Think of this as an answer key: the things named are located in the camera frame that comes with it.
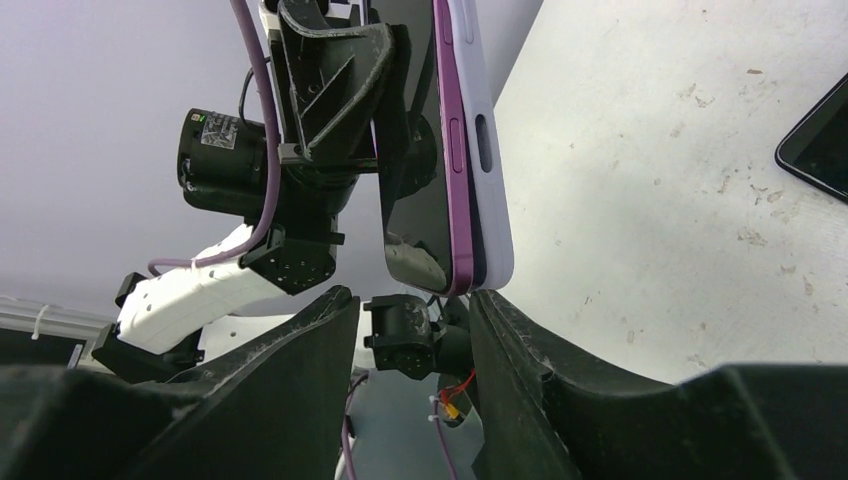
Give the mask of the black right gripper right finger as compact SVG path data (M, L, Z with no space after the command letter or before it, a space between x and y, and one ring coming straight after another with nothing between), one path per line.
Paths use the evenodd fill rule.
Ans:
M494 291L470 301L489 479L843 479L847 369L728 364L679 384L606 362Z

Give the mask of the purple phone black screen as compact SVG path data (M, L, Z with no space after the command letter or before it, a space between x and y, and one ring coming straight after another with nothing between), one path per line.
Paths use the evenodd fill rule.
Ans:
M372 1L369 20L406 26L415 46L416 74L425 41L435 46L435 74L423 110L422 153L408 164L405 181L417 190L382 199L385 261L399 282L432 294L467 292L474 278L474 248L465 115L445 1Z

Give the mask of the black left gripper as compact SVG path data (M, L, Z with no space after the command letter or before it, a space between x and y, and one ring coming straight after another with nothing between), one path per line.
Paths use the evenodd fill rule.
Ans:
M436 65L433 40L425 41L414 74L415 46L406 26L358 25L355 8L348 19L330 19L329 11L327 1L261 4L283 172L314 189L336 191L374 171L378 157L380 197L404 198L417 190L416 181L403 175L423 149L423 110Z

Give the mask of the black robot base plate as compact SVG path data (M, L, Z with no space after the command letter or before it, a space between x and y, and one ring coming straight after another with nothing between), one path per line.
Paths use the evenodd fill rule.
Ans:
M1 365L67 366L76 350L82 353L86 342L41 334L37 340L29 332L1 329Z

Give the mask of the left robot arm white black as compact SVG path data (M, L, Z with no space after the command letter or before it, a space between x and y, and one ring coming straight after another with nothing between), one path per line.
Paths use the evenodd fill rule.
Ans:
M202 329L330 279L360 176L379 179L385 263L440 296L474 276L466 120L445 1L265 1L268 42L243 30L263 118L189 111L185 201L242 224L189 260L128 275L92 354L122 379L161 381L203 360Z

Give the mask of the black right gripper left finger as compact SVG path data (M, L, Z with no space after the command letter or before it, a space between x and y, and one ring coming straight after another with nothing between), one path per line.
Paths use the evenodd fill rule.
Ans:
M53 366L1 371L5 479L330 479L360 300L326 291L171 380Z

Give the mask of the lilac silicone phone case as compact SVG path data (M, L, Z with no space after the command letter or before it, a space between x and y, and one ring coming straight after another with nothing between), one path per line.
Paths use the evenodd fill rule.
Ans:
M463 101L472 206L475 273L472 288L499 289L514 271L514 249L494 102L476 5L450 1L453 51Z

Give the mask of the aluminium table frame rail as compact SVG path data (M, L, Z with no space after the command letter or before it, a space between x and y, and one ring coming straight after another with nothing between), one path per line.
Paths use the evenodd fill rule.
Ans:
M95 339L104 327L114 323L110 316L1 296L1 328L24 332L35 340L47 335Z

